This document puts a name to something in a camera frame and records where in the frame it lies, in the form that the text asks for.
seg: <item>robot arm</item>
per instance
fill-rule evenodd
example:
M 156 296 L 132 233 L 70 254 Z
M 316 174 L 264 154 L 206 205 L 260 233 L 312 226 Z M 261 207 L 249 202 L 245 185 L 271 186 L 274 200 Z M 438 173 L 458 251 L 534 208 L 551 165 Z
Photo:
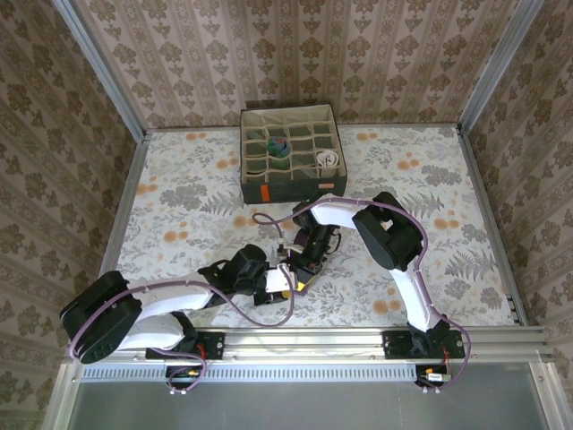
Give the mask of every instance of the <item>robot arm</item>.
M 402 209 L 389 193 L 381 193 L 373 200 Z M 303 202 L 295 211 L 309 204 Z M 193 336 L 194 328 L 178 311 L 225 303 L 212 290 L 188 285 L 189 281 L 206 282 L 227 297 L 253 296 L 255 305 L 285 300 L 289 284 L 304 292 L 320 273 L 330 239 L 339 228 L 356 229 L 374 261 L 396 281 L 406 304 L 413 352 L 427 355 L 448 334 L 449 325 L 432 309 L 425 288 L 414 274 L 411 261 L 422 251 L 422 236 L 407 217 L 374 205 L 358 206 L 327 198 L 295 217 L 294 222 L 307 239 L 300 252 L 291 251 L 281 263 L 283 269 L 288 268 L 290 280 L 285 279 L 285 271 L 270 268 L 265 253 L 255 245 L 247 245 L 230 261 L 215 262 L 188 276 L 159 282 L 170 288 L 146 289 L 143 287 L 147 282 L 128 282 L 117 271 L 106 273 L 60 314 L 71 339 L 101 304 L 120 293 L 133 292 L 91 323 L 76 349 L 78 357 L 89 364 L 118 349 L 172 349 L 185 343 L 186 338 Z
M 376 202 L 385 202 L 403 209 L 390 193 L 381 193 Z M 391 211 L 381 211 L 375 206 L 357 206 L 348 203 L 329 202 L 309 210 L 316 226 L 340 226 L 357 229 L 374 261 L 389 271 L 406 305 L 408 323 L 419 331 L 433 329 L 439 316 L 432 311 L 429 298 L 418 285 L 410 262 L 422 251 L 422 236 L 405 217 Z M 299 222 L 312 231 L 307 216 Z

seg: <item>floral tablecloth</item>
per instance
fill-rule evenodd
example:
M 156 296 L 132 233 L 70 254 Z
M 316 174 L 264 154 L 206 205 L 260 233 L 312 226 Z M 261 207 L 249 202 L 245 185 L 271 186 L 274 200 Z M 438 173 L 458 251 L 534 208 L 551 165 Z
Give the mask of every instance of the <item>floral tablecloth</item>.
M 341 127 L 340 138 L 348 170 L 345 196 L 390 191 L 428 230 L 423 273 L 438 308 L 465 325 L 513 324 L 455 129 Z M 152 136 L 119 259 L 126 278 L 185 275 L 231 258 L 249 243 L 274 263 L 276 230 L 254 225 L 251 214 L 281 218 L 295 203 L 244 205 L 238 158 L 237 129 Z M 292 240 L 295 225 L 287 222 L 283 229 Z M 296 298 L 287 325 L 405 325 L 392 278 L 355 231 L 342 233 L 340 249 L 309 293 Z M 251 297 L 234 301 L 264 323 L 281 319 L 288 306 L 254 307 Z M 248 325 L 228 305 L 190 316 L 197 326 Z

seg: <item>patterned wallpaper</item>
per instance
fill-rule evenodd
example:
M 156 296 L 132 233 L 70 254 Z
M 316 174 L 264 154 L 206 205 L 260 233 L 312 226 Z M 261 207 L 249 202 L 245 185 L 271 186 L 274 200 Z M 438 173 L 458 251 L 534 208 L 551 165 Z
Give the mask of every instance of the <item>patterned wallpaper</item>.
M 545 2 L 470 141 L 573 405 L 573 2 Z
M 328 101 L 341 123 L 454 123 L 517 0 L 79 0 L 146 128 Z
M 133 147 L 51 3 L 0 1 L 0 428 L 39 428 Z

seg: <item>fabric storage box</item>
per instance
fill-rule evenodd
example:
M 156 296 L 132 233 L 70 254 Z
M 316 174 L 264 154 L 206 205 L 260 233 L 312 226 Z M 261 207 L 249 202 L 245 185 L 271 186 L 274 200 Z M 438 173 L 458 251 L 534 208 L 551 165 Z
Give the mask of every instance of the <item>fabric storage box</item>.
M 287 147 L 282 158 L 269 140 Z M 325 163 L 338 158 L 335 165 Z M 317 194 L 343 195 L 346 162 L 328 104 L 241 112 L 241 190 L 244 202 L 300 202 Z

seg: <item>metal bar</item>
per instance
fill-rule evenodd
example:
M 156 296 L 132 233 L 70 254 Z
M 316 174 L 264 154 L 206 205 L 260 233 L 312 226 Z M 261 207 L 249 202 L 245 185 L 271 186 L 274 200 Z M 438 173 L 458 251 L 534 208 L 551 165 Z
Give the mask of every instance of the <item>metal bar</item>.
M 115 215 L 114 226 L 112 227 L 104 259 L 99 269 L 99 276 L 107 271 L 112 271 L 117 266 L 148 147 L 149 144 L 147 142 L 141 142 L 135 148 L 132 165 L 125 180 L 122 199 L 117 208 L 117 214 Z M 64 363 L 60 366 L 54 390 L 52 391 L 42 429 L 53 430 L 68 427 L 70 417 L 72 416 L 73 404 L 78 392 L 79 384 L 76 383 L 76 381 L 78 380 L 78 376 L 83 372 L 84 367 L 84 365 L 80 365 L 78 362 L 71 362 L 69 359 L 64 359 Z
M 554 363 L 531 363 L 531 374 L 551 430 L 573 428 L 573 413 Z
M 99 52 L 94 43 L 87 26 L 84 24 L 79 12 L 70 0 L 54 0 L 54 5 L 64 18 L 65 23 L 70 28 L 73 37 L 78 42 L 81 52 L 90 62 L 91 67 L 98 76 L 99 81 L 104 86 L 107 95 L 114 102 L 117 112 L 124 120 L 125 126 L 136 142 L 143 141 L 143 126 L 132 109 L 127 97 L 123 94 L 121 87 L 115 80 L 111 69 L 108 67 L 104 57 Z
M 492 244 L 493 256 L 495 261 L 498 263 L 498 269 L 500 270 L 501 282 L 508 289 L 515 306 L 515 312 L 519 321 L 528 325 L 526 309 L 523 307 L 521 302 L 521 296 L 519 295 L 519 290 L 517 289 L 516 280 L 513 278 L 513 272 L 511 271 L 511 266 L 509 265 L 508 256 L 505 252 L 503 246 L 503 241 L 501 240 L 500 231 L 498 230 L 497 223 L 493 217 L 492 206 L 487 197 L 485 191 L 485 186 L 483 186 L 482 176 L 480 175 L 479 167 L 475 161 L 474 152 L 472 146 L 470 145 L 469 139 L 467 138 L 468 133 L 463 129 L 459 132 L 459 144 L 462 148 L 462 153 L 464 154 L 464 159 L 466 160 L 467 170 L 472 179 L 472 185 L 474 186 L 475 196 L 477 197 L 477 203 L 480 206 L 480 211 L 483 215 L 483 224 L 485 225 L 485 230 L 490 238 L 490 243 Z
M 466 132 L 469 133 L 472 130 L 477 118 L 481 115 L 542 5 L 543 0 L 520 0 L 517 4 L 508 26 L 503 31 L 490 61 L 485 66 L 459 118 L 459 123 Z
M 420 364 L 440 360 L 387 360 L 382 347 L 384 331 L 397 328 L 372 329 L 234 329 L 209 328 L 226 334 L 223 360 L 217 363 L 236 365 L 358 365 L 358 364 Z M 468 327 L 472 339 L 471 363 L 530 363 L 549 359 L 551 348 L 545 343 L 541 327 Z M 147 365 L 164 360 L 146 360 L 145 351 L 118 351 L 100 361 L 103 365 Z M 175 365 L 189 360 L 171 360 Z

